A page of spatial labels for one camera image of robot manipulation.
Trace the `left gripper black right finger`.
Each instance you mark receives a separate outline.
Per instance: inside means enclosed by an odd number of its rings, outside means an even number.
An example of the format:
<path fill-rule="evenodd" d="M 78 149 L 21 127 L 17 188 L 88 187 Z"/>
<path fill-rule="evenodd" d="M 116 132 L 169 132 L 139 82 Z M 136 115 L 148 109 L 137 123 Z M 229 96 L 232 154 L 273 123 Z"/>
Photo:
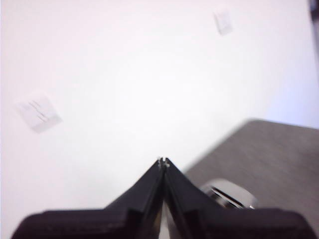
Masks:
<path fill-rule="evenodd" d="M 227 209 L 198 189 L 168 159 L 165 202 L 183 239 L 315 239 L 299 213 L 281 209 Z"/>

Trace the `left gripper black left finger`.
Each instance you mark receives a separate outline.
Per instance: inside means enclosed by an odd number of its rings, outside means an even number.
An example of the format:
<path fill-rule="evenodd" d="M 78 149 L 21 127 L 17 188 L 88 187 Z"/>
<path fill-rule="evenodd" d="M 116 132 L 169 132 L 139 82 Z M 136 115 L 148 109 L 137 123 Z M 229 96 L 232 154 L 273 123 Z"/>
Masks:
<path fill-rule="evenodd" d="M 26 217 L 14 239 L 157 239 L 165 166 L 158 159 L 126 192 L 103 209 L 45 211 Z"/>

